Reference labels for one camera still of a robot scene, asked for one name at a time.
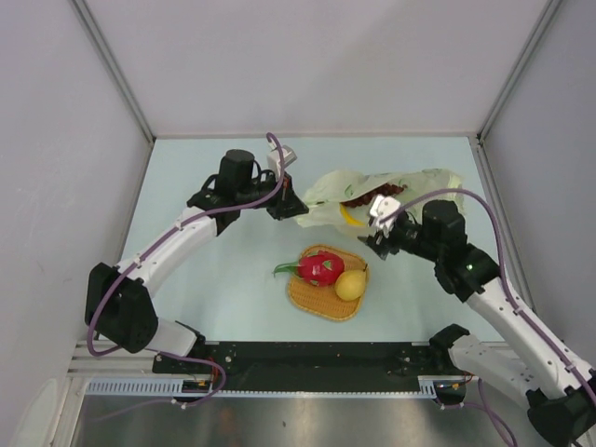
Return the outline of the translucent plastic bag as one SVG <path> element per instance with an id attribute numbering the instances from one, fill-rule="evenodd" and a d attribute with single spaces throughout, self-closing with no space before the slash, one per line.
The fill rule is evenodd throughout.
<path id="1" fill-rule="evenodd" d="M 440 189 L 461 188 L 462 178 L 448 169 L 363 174 L 336 170 L 319 178 L 303 195 L 308 213 L 295 218 L 303 228 L 330 225 L 348 237 L 366 237 L 369 209 L 376 196 L 407 204 Z"/>

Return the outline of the red dragon fruit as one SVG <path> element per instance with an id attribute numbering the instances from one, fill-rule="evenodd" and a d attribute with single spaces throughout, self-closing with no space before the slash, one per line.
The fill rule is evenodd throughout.
<path id="1" fill-rule="evenodd" d="M 337 254 L 318 250 L 302 256 L 298 261 L 279 264 L 273 275 L 290 274 L 316 287 L 332 286 L 345 272 L 345 262 Z"/>

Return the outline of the yellow pear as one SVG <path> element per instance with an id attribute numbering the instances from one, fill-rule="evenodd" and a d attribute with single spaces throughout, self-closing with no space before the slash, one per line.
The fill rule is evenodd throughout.
<path id="1" fill-rule="evenodd" d="M 334 283 L 336 296 L 345 302 L 358 300 L 366 291 L 368 270 L 348 270 L 342 273 Z"/>

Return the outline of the orange woven tray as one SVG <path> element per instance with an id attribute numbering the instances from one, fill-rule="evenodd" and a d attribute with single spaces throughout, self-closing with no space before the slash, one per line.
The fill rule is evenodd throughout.
<path id="1" fill-rule="evenodd" d="M 332 246 L 316 244 L 304 249 L 301 255 L 314 254 L 317 251 L 328 251 L 338 255 L 347 270 L 360 270 L 365 273 L 365 286 L 368 286 L 370 270 L 365 260 L 355 253 L 343 251 Z M 333 321 L 346 321 L 357 315 L 365 300 L 365 291 L 353 301 L 340 299 L 334 287 L 317 287 L 308 285 L 299 278 L 289 280 L 287 292 L 290 301 L 305 312 Z"/>

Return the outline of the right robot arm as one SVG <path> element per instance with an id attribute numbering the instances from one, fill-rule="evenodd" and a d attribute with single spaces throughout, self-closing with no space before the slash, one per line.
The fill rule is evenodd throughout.
<path id="1" fill-rule="evenodd" d="M 443 290 L 483 317 L 514 353 L 509 358 L 452 324 L 429 350 L 439 373 L 473 373 L 526 411 L 552 446 L 570 446 L 595 425 L 595 368 L 570 349 L 523 301 L 504 270 L 467 240 L 466 220 L 451 200 L 428 201 L 420 221 L 400 202 L 377 196 L 370 206 L 373 234 L 364 242 L 379 257 L 405 251 L 428 260 Z"/>

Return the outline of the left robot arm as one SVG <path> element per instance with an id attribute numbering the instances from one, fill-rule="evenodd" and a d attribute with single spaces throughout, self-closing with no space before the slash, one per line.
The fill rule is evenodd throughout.
<path id="1" fill-rule="evenodd" d="M 169 229 L 128 259 L 97 264 L 89 273 L 85 308 L 89 353 L 101 355 L 92 344 L 99 334 L 113 342 L 114 350 L 164 353 L 186 372 L 199 370 L 206 350 L 197 344 L 198 332 L 159 317 L 153 297 L 190 255 L 218 237 L 243 210 L 264 209 L 278 221 L 306 214 L 287 172 L 295 159 L 289 146 L 277 143 L 267 156 L 267 169 L 249 151 L 227 151 L 218 171 L 187 200 Z"/>

